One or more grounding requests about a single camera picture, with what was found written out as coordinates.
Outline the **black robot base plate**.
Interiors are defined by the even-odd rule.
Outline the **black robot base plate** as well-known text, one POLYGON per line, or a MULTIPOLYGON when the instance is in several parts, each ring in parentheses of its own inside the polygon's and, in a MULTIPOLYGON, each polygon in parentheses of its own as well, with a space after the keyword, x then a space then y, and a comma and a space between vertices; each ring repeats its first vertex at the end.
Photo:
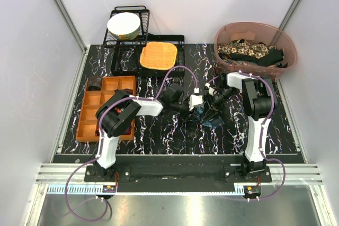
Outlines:
POLYGON ((127 183, 138 179, 207 179, 220 180, 226 183, 270 183, 271 172, 267 168, 261 175, 244 177, 239 166, 231 165, 117 165, 102 176, 94 166, 85 169, 86 182, 112 182, 118 180, 127 183))

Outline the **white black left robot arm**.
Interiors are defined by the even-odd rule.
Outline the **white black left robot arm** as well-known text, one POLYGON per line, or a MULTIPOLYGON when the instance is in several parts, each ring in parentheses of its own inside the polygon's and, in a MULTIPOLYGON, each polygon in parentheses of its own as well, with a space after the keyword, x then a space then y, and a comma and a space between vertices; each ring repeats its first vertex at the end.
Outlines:
POLYGON ((128 89, 116 90, 96 112, 100 135, 93 163, 96 176, 104 182, 113 178, 118 141, 131 129, 135 117, 155 117, 167 111, 176 111, 184 116, 190 114, 190 99, 183 94, 183 88, 178 84, 162 91, 158 98, 133 96, 128 89))

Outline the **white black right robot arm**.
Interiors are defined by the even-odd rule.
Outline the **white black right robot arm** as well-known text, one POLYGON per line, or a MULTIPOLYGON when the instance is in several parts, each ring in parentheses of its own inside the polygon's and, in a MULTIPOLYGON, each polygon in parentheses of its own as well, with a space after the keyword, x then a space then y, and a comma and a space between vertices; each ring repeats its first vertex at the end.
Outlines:
POLYGON ((209 88, 210 109, 223 116, 222 105, 237 91, 242 94, 243 110, 248 117, 248 139, 240 175, 243 180, 252 182, 266 169, 265 143, 276 96, 269 76, 261 77, 241 71, 220 73, 215 88, 209 88))

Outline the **blue floral patterned tie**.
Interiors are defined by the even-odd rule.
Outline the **blue floral patterned tie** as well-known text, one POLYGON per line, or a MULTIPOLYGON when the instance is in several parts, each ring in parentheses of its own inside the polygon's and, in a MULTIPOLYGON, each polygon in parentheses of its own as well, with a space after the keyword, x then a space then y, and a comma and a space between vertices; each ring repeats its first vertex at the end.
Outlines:
POLYGON ((220 112, 211 109, 205 110, 203 107, 194 108, 183 118, 183 121, 215 129, 225 124, 220 112))

